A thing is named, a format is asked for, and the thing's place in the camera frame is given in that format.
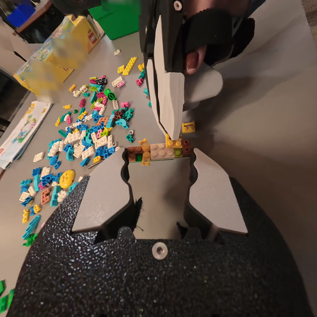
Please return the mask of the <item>pile of loose toy bricks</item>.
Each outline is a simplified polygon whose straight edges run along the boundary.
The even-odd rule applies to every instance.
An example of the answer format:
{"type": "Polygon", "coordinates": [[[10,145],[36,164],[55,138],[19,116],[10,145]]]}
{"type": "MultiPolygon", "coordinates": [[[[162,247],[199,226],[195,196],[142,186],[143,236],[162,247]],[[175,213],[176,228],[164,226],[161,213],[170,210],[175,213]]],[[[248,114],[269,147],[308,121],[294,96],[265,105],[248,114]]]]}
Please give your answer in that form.
{"type": "Polygon", "coordinates": [[[49,144],[50,161],[47,163],[50,165],[33,169],[32,178],[20,183],[20,200],[24,206],[22,223],[28,224],[22,236],[22,239],[26,240],[23,246],[30,246],[37,236],[33,232],[41,219],[38,213],[43,205],[50,203],[50,206],[56,207],[78,184],[73,181],[66,189],[59,186],[63,173],[52,173],[52,169],[56,170],[61,165],[59,154],[66,153],[69,161],[80,159],[82,167],[87,166],[89,162],[92,163],[89,167],[94,167],[120,148],[113,142],[111,134],[115,123],[129,128],[128,121],[133,117],[134,109],[129,109],[128,102],[121,103],[121,108],[118,108],[117,100],[110,101],[105,97],[103,92],[107,89],[106,75],[91,77],[89,82],[89,86],[83,85],[78,91],[74,90],[75,85],[69,90],[76,97],[83,93],[84,98],[80,101],[81,111],[74,112],[78,118],[73,125],[59,130],[64,140],[58,138],[49,144]]]}

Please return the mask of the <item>green toy leaf pieces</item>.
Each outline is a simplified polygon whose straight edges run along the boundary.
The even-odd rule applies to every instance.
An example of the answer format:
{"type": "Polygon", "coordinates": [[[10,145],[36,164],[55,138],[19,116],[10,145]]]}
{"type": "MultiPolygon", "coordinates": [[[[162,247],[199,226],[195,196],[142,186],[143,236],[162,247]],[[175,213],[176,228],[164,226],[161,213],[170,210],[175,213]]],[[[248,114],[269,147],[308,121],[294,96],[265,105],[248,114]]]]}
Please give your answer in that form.
{"type": "Polygon", "coordinates": [[[9,294],[3,296],[3,293],[5,292],[5,290],[6,290],[6,281],[1,280],[0,281],[0,313],[3,313],[9,309],[14,297],[14,292],[15,292],[14,288],[9,291],[9,294]]]}

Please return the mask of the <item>dark chair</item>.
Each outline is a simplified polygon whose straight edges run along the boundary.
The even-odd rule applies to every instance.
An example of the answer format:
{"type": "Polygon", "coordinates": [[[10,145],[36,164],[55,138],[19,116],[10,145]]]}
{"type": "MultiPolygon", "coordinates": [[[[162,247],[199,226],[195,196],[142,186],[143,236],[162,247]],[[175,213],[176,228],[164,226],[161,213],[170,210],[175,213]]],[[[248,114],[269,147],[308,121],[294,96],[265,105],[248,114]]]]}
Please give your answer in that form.
{"type": "Polygon", "coordinates": [[[30,92],[4,70],[0,70],[0,133],[9,127],[11,121],[29,96],[30,92]]]}

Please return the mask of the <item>yellow round toy disc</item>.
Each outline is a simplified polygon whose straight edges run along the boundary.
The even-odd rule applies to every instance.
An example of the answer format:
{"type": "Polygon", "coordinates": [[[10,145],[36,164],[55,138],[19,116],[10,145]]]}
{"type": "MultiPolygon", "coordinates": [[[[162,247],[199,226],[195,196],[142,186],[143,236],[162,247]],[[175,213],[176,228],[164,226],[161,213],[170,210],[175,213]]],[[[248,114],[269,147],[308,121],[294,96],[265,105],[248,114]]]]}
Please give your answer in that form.
{"type": "Polygon", "coordinates": [[[74,178],[75,178],[74,170],[70,169],[65,171],[59,179],[59,186],[63,189],[69,188],[72,185],[74,178]]]}

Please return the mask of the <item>green storage box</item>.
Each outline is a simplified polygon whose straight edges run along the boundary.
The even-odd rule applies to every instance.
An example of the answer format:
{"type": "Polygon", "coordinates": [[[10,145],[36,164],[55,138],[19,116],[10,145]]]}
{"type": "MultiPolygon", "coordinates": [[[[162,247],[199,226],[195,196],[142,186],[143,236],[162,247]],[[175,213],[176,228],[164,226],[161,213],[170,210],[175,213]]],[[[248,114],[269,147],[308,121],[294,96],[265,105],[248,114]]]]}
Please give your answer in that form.
{"type": "Polygon", "coordinates": [[[139,31],[139,0],[102,0],[88,11],[110,40],[139,31]]]}

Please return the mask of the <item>toy brick instruction booklet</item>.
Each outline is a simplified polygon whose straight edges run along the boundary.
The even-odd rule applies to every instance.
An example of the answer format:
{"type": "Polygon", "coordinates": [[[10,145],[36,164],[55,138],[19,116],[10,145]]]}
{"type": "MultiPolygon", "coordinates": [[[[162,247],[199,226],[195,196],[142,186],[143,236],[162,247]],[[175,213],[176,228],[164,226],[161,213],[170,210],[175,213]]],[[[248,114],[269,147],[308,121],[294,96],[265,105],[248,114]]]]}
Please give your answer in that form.
{"type": "Polygon", "coordinates": [[[42,121],[52,107],[52,103],[33,101],[9,137],[0,146],[0,167],[5,170],[19,159],[42,121]]]}

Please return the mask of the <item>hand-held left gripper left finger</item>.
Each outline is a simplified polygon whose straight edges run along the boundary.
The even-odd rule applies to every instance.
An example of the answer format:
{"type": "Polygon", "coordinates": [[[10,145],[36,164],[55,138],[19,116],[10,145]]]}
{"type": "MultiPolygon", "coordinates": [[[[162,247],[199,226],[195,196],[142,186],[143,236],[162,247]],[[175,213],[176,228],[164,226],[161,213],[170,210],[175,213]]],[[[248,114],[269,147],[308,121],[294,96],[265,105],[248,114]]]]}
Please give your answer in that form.
{"type": "Polygon", "coordinates": [[[119,148],[89,176],[72,232],[101,231],[116,238],[121,227],[136,228],[139,207],[129,184],[127,149],[119,148]]]}

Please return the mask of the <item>person's right hand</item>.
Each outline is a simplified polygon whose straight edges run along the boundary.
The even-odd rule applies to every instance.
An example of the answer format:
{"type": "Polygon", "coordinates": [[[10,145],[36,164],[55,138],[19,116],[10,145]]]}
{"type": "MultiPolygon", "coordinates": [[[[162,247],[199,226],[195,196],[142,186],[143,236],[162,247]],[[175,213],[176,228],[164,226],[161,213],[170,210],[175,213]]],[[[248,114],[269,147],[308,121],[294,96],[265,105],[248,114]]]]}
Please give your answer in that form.
{"type": "MultiPolygon", "coordinates": [[[[206,9],[221,9],[233,17],[243,17],[248,12],[250,0],[190,0],[184,9],[185,19],[189,19],[206,9]]],[[[189,53],[185,61],[185,73],[194,74],[202,65],[207,46],[201,46],[189,53]]]]}

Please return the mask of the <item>assembled toy brick build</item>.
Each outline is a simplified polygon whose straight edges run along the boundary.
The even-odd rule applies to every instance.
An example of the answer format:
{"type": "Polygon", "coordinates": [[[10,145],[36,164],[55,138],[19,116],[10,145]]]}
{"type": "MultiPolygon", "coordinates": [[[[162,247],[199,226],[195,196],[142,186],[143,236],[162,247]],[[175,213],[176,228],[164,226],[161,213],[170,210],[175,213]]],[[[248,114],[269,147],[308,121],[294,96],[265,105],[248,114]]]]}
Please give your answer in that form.
{"type": "Polygon", "coordinates": [[[140,163],[149,166],[152,161],[174,160],[189,157],[192,154],[191,142],[182,140],[182,148],[166,148],[165,143],[150,144],[146,138],[139,141],[139,145],[127,148],[127,157],[130,163],[140,163]]]}

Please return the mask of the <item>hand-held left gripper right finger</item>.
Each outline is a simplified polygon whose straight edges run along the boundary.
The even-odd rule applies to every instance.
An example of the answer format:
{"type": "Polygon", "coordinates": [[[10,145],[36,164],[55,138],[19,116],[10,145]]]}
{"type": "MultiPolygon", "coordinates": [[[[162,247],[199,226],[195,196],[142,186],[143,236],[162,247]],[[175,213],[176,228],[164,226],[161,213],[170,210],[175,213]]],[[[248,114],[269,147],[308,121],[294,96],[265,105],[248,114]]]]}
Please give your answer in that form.
{"type": "Polygon", "coordinates": [[[213,240],[219,231],[247,235],[228,174],[194,148],[190,157],[190,186],[185,201],[184,219],[198,228],[203,239],[213,240]]]}

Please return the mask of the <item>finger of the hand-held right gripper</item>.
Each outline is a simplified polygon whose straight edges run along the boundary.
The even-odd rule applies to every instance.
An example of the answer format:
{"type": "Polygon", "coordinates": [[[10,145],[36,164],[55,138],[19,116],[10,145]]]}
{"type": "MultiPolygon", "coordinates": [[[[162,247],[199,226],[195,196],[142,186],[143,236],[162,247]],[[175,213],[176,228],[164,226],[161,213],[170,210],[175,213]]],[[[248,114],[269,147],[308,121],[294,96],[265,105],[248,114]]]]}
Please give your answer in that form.
{"type": "Polygon", "coordinates": [[[155,33],[154,65],[158,82],[160,123],[171,140],[178,140],[182,126],[185,77],[183,73],[165,70],[161,16],[155,33]]]}
{"type": "Polygon", "coordinates": [[[149,58],[147,61],[147,66],[146,66],[146,78],[147,78],[149,97],[150,97],[152,110],[153,110],[157,125],[159,126],[159,129],[162,131],[163,135],[165,135],[166,131],[160,123],[159,114],[158,114],[157,106],[159,106],[159,102],[158,102],[157,93],[155,90],[155,76],[154,75],[155,75],[155,68],[154,68],[153,58],[149,58]]]}

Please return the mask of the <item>blue container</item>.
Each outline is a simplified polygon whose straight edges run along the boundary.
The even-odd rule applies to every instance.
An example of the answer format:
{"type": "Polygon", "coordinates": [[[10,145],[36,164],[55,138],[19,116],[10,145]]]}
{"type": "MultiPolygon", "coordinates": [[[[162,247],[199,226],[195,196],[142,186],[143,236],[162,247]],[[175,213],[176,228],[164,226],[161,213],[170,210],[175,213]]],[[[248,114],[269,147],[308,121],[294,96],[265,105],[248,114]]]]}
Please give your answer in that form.
{"type": "Polygon", "coordinates": [[[11,14],[7,16],[7,20],[16,28],[23,25],[33,14],[35,8],[32,4],[19,4],[11,14]]]}

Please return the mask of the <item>yellow toy brick box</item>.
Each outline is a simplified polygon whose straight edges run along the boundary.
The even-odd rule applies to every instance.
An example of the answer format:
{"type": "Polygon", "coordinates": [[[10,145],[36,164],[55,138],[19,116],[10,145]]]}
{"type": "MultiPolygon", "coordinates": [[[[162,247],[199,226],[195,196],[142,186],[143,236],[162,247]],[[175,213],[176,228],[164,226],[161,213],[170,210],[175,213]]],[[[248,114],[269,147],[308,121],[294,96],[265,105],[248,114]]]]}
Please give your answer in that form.
{"type": "Polygon", "coordinates": [[[90,15],[78,16],[75,20],[67,15],[13,76],[32,92],[38,89],[37,85],[59,85],[85,63],[100,39],[101,34],[90,15]]]}

